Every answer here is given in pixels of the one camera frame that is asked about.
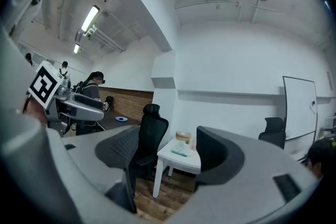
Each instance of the white side table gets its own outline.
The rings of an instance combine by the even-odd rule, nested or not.
[[[178,142],[176,138],[170,140],[169,143],[157,153],[159,158],[157,160],[153,189],[154,198],[157,198],[159,195],[163,168],[166,167],[166,165],[169,165],[169,176],[172,175],[174,168],[192,174],[199,174],[201,172],[201,159],[196,151],[190,150],[188,153],[190,156],[188,157],[180,156],[170,151]]]

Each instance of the fluorescent light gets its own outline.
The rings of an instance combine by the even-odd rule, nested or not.
[[[328,9],[330,10],[329,4],[327,1],[324,1],[325,5],[328,7]]]
[[[78,52],[78,50],[79,50],[79,45],[78,45],[78,44],[76,44],[76,45],[75,45],[75,48],[74,48],[74,53],[77,53],[77,52]]]
[[[97,6],[93,6],[92,9],[90,10],[88,16],[86,16],[86,19],[82,25],[82,30],[84,32],[86,32],[86,30],[88,29],[89,25],[91,24],[93,18],[95,17],[95,15],[98,13],[99,8]]]

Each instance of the hair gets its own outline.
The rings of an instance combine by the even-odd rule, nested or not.
[[[26,60],[30,63],[31,66],[33,66],[33,62],[31,61],[31,60],[32,60],[32,59],[31,59],[31,58],[32,58],[31,56],[32,56],[32,55],[31,55],[30,53],[27,53],[27,54],[26,54]]]
[[[321,172],[324,174],[332,163],[334,154],[335,149],[331,141],[327,138],[323,138],[312,144],[308,150],[307,159],[311,161],[312,165],[321,163]]]
[[[103,79],[104,78],[104,74],[100,71],[97,71],[97,72],[92,72],[90,74],[90,76],[86,79],[86,81],[83,82],[83,87],[85,87],[86,84],[88,84],[88,82],[94,78],[101,78]]]

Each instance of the wooden floor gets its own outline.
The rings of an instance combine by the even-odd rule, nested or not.
[[[154,180],[137,178],[136,184],[134,201],[138,216],[153,223],[162,223],[175,214],[191,197],[195,188],[195,178],[177,172],[173,172],[170,177],[166,171],[162,175],[160,192],[156,199],[152,196]]]

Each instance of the whiteboard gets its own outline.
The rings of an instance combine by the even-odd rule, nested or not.
[[[317,120],[315,83],[285,76],[283,79],[286,95],[286,139],[314,133]]]
[[[296,161],[303,159],[314,142],[314,135],[315,133],[310,133],[302,137],[287,140],[284,151]]]

